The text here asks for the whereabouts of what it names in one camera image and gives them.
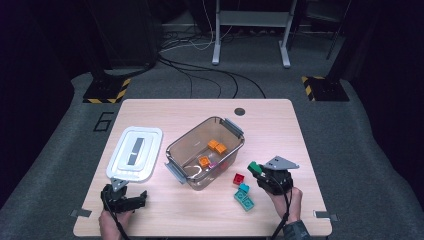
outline red block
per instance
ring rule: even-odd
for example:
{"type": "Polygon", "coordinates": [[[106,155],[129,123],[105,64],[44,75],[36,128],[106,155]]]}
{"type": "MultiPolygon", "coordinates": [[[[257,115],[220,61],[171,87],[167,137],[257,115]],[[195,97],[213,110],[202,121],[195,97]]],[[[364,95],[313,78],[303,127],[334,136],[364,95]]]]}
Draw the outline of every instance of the red block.
{"type": "Polygon", "coordinates": [[[234,184],[237,184],[237,185],[240,185],[243,182],[243,180],[244,180],[244,176],[241,175],[241,174],[236,173],[236,175],[234,176],[233,183],[234,184]]]}

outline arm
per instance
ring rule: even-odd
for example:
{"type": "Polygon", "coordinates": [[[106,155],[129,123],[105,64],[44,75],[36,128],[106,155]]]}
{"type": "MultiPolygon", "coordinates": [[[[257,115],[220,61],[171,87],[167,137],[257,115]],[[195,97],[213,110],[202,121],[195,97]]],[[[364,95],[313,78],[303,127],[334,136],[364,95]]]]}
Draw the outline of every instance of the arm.
{"type": "MultiPolygon", "coordinates": [[[[116,217],[118,221],[121,223],[124,230],[128,227],[128,222],[130,220],[132,212],[123,212],[117,213],[116,217]]],[[[108,211],[103,210],[99,217],[99,225],[100,225],[100,234],[103,240],[120,240],[121,233],[116,226],[115,221],[108,211]]]]}
{"type": "MultiPolygon", "coordinates": [[[[275,210],[278,215],[283,218],[286,213],[286,200],[283,195],[272,195],[267,192],[272,202],[274,203],[275,210]]],[[[308,230],[300,219],[301,203],[302,203],[303,192],[293,187],[291,191],[287,192],[287,198],[291,199],[289,208],[289,218],[286,225],[283,227],[284,239],[285,240],[308,240],[311,236],[308,230]]]]}

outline human hand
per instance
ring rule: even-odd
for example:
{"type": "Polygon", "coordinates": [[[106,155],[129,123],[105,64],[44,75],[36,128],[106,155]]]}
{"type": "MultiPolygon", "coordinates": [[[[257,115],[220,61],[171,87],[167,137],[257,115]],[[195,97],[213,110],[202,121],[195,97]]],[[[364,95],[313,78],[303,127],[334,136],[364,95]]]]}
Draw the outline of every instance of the human hand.
{"type": "MultiPolygon", "coordinates": [[[[122,225],[124,230],[128,227],[128,222],[130,220],[132,212],[123,212],[117,213],[116,217],[118,222],[122,225]]],[[[99,217],[99,225],[100,225],[100,234],[103,240],[120,240],[121,233],[116,226],[116,222],[113,220],[110,213],[106,210],[103,210],[99,217]]]]}
{"type": "MultiPolygon", "coordinates": [[[[284,195],[273,195],[270,192],[266,192],[274,203],[275,210],[278,215],[283,218],[287,211],[286,200],[284,195]]],[[[303,192],[297,187],[293,187],[287,192],[287,199],[290,201],[289,218],[287,224],[300,220],[301,203],[302,203],[303,192]]]]}

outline gray triangular piece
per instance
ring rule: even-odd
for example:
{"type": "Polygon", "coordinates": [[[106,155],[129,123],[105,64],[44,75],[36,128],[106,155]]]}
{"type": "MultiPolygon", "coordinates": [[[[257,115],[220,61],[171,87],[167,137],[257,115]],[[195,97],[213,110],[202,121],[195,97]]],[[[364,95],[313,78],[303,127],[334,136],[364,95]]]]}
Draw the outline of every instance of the gray triangular piece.
{"type": "Polygon", "coordinates": [[[121,180],[118,178],[111,178],[110,181],[112,183],[112,188],[114,192],[117,192],[119,189],[125,187],[129,183],[129,181],[127,180],[121,180]]]}
{"type": "Polygon", "coordinates": [[[299,168],[299,165],[280,156],[275,156],[264,167],[271,170],[286,170],[299,168]]]}

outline gray floor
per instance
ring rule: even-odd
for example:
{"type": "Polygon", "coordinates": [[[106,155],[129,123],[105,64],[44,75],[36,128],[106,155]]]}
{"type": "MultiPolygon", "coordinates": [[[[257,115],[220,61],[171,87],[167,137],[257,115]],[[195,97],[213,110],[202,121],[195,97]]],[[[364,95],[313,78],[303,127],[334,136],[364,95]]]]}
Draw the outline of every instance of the gray floor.
{"type": "MultiPolygon", "coordinates": [[[[235,38],[223,44],[216,67],[211,65],[212,46],[205,50],[179,47],[161,55],[243,75],[259,85],[267,98],[293,102],[327,209],[340,218],[332,223],[330,239],[424,239],[424,214],[418,201],[374,141],[362,103],[349,82],[341,81],[349,102],[310,102],[306,96],[301,77],[328,73],[336,55],[325,60],[330,41],[298,36],[289,52],[292,67],[284,69],[278,40],[274,36],[235,38]]],[[[228,75],[192,74],[209,80],[192,78],[191,82],[158,63],[132,79],[124,99],[232,98],[236,91],[228,75]]],[[[251,81],[237,77],[236,98],[263,97],[251,81]]],[[[90,74],[72,83],[71,107],[0,211],[0,239],[78,239],[72,232],[76,219],[69,214],[81,208],[111,130],[93,129],[104,112],[112,113],[105,116],[113,123],[120,104],[82,103],[90,74]]]]}

